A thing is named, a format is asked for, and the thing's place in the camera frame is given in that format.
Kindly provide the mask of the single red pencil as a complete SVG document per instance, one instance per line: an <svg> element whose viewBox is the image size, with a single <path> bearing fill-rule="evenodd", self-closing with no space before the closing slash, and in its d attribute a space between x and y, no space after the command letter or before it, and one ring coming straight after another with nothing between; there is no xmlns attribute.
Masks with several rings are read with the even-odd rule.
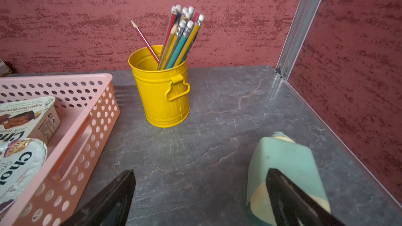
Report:
<svg viewBox="0 0 402 226"><path fill-rule="evenodd" d="M152 45L149 43L149 41L147 40L147 38L145 37L145 35L142 33L141 29L138 27L138 25L132 20L130 19L131 24L133 25L133 27L135 28L138 36L140 37L140 39L143 41L143 43L146 45L148 51L151 53L151 55L153 56L153 58L155 59L155 61L157 63L160 62L158 56L156 55L155 51L152 48Z"/></svg>

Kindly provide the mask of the pink plastic basket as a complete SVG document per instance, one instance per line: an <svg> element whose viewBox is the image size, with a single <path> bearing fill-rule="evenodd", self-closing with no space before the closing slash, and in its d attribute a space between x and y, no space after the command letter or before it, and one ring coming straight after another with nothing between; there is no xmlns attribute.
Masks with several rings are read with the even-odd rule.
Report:
<svg viewBox="0 0 402 226"><path fill-rule="evenodd" d="M58 226L75 211L120 114L109 73L1 79L1 102L54 96L60 125L48 157L3 226Z"/></svg>

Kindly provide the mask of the right aluminium corner post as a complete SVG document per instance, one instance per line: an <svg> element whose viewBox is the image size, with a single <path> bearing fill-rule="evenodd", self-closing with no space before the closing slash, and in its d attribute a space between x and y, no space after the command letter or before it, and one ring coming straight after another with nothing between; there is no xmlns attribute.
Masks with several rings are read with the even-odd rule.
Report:
<svg viewBox="0 0 402 226"><path fill-rule="evenodd" d="M285 40L276 72L286 81L289 80L293 67L302 49L303 43L313 23L322 0L300 0Z"/></svg>

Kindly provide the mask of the Chobani Flip chocolate yogurt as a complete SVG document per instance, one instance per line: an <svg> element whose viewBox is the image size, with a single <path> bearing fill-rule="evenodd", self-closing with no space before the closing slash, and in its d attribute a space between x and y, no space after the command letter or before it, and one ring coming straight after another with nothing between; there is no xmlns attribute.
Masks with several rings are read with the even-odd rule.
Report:
<svg viewBox="0 0 402 226"><path fill-rule="evenodd" d="M1 142L9 143L24 138L51 141L60 119L54 96L1 104Z"/></svg>

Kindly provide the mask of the yellow metal pencil cup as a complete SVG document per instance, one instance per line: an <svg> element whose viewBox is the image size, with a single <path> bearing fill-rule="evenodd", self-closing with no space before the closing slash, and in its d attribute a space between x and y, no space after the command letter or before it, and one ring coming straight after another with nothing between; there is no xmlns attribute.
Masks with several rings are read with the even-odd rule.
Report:
<svg viewBox="0 0 402 226"><path fill-rule="evenodd" d="M128 58L147 121L160 128L176 126L190 111L186 62L158 71L158 63L148 48L141 48Z"/></svg>

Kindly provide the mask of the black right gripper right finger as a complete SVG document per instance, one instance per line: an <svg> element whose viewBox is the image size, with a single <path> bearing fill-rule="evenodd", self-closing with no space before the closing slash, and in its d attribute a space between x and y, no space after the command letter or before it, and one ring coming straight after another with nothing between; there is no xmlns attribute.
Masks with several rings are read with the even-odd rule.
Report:
<svg viewBox="0 0 402 226"><path fill-rule="evenodd" d="M271 168L266 186L278 226L342 226L280 170Z"/></svg>

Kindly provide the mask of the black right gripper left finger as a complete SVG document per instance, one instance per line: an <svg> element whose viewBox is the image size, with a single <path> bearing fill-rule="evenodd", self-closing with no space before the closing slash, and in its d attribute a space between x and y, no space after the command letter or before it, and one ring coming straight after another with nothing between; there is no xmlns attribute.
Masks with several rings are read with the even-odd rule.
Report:
<svg viewBox="0 0 402 226"><path fill-rule="evenodd" d="M134 171L123 171L63 226L124 226L136 188Z"/></svg>

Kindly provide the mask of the bundle of coloured pencils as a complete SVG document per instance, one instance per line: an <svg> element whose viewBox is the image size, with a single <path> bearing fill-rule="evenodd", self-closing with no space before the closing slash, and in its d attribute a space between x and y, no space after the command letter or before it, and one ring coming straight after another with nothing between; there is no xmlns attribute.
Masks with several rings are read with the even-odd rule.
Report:
<svg viewBox="0 0 402 226"><path fill-rule="evenodd" d="M194 7L172 6L157 70L167 70L183 63L195 42L205 16Z"/></svg>

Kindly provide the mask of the Chobani passion fruit yogurt tub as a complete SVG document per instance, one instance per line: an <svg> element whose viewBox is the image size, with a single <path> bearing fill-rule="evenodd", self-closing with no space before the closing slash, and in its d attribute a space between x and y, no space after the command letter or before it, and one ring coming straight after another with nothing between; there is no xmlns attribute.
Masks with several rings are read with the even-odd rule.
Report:
<svg viewBox="0 0 402 226"><path fill-rule="evenodd" d="M24 192L47 158L47 146L25 138L1 143L1 214Z"/></svg>

